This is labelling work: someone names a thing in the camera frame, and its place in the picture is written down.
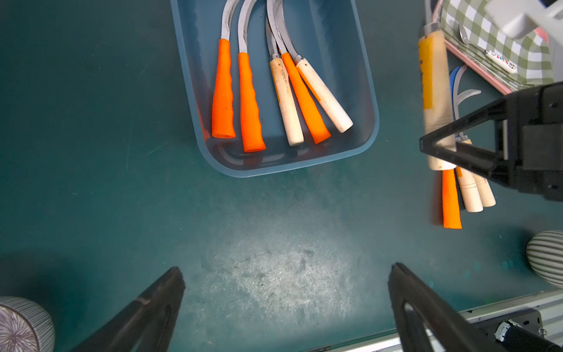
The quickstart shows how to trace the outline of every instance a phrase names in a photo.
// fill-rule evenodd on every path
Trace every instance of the checkered cloth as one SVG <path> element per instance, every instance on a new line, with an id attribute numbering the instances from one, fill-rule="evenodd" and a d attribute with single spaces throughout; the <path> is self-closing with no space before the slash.
<path id="1" fill-rule="evenodd" d="M 517 40 L 508 38 L 485 14 L 486 3 L 486 0 L 444 0 L 441 24 L 446 39 L 514 91 L 553 83 L 547 43 L 534 32 Z M 470 42 L 482 50 L 463 44 L 459 24 L 465 27 Z M 496 66 L 485 56 L 484 50 L 516 64 L 518 72 L 509 74 Z"/>

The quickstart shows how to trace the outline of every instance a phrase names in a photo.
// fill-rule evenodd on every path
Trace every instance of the plastic bin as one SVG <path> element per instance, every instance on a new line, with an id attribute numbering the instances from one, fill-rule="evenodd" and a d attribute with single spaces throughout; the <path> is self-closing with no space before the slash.
<path id="1" fill-rule="evenodd" d="M 354 0 L 284 0 L 286 22 L 295 48 L 309 60 L 354 122 L 348 131 L 339 133 L 317 103 L 332 137 L 316 145 L 296 100 L 305 142 L 295 147 L 289 146 L 285 136 L 270 71 L 265 32 L 266 0 L 256 3 L 248 27 L 248 53 L 260 108 L 262 135 L 267 146 L 259 153 L 245 153 L 240 137 L 236 27 L 241 4 L 235 11 L 231 26 L 236 138 L 224 140 L 211 136 L 211 107 L 224 1 L 171 2 L 198 146 L 215 169 L 234 177 L 264 175 L 346 158 L 371 146 L 379 129 L 379 112 Z"/>

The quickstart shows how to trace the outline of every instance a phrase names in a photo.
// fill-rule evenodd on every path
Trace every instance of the teal tabletop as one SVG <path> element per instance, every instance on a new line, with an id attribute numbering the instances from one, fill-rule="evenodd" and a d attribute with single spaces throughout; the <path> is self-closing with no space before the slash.
<path id="1" fill-rule="evenodd" d="M 423 2 L 356 3 L 373 146 L 235 179 L 196 145 L 168 0 L 1 2 L 0 296 L 42 305 L 67 351 L 179 266 L 170 351 L 302 351 L 392 329 L 398 261 L 457 310 L 550 288 L 524 249 L 563 206 L 493 184 L 495 207 L 444 229 L 418 150 Z M 500 97 L 471 71 L 467 88 L 462 114 Z"/>

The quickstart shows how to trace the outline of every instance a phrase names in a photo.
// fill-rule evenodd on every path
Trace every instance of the white handle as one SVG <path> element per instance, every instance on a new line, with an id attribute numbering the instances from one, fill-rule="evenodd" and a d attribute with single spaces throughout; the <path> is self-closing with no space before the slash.
<path id="1" fill-rule="evenodd" d="M 455 168 L 455 173 L 458 176 L 459 188 L 461 189 L 465 209 L 470 213 L 483 211 L 483 203 L 481 203 L 481 197 L 479 196 L 479 190 L 475 184 L 473 174 L 459 166 Z"/>
<path id="2" fill-rule="evenodd" d="M 297 70 L 340 133 L 344 133 L 352 127 L 354 123 L 307 59 L 299 61 Z"/>
<path id="3" fill-rule="evenodd" d="M 497 55 L 489 50 L 485 50 L 485 56 L 506 72 L 516 73 L 516 66 L 503 59 L 502 56 Z"/>
<path id="4" fill-rule="evenodd" d="M 471 140 L 468 139 L 464 141 L 466 144 L 472 144 Z M 497 200 L 494 198 L 493 191 L 491 190 L 491 186 L 489 185 L 489 181 L 477 175 L 476 173 L 473 174 L 473 178 L 475 179 L 475 183 L 477 184 L 477 189 L 479 190 L 479 196 L 481 197 L 481 203 L 484 207 L 492 207 L 495 206 Z"/>
<path id="5" fill-rule="evenodd" d="M 276 93 L 278 94 L 278 102 L 280 104 L 281 118 L 285 127 L 285 134 L 290 146 L 303 143 L 303 131 L 297 115 L 297 108 L 291 93 L 291 85 L 289 84 L 289 75 L 285 69 L 282 59 L 273 59 L 270 62 L 272 69 L 272 77 Z"/>

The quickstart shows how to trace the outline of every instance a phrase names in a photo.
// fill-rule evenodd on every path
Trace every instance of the striped bowl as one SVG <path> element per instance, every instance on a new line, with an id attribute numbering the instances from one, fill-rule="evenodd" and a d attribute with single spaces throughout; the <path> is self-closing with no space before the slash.
<path id="1" fill-rule="evenodd" d="M 536 274 L 563 288 L 563 231 L 544 231 L 533 236 L 526 254 Z"/>
<path id="2" fill-rule="evenodd" d="M 55 328 L 49 313 L 35 302 L 0 297 L 0 351 L 52 352 Z"/>

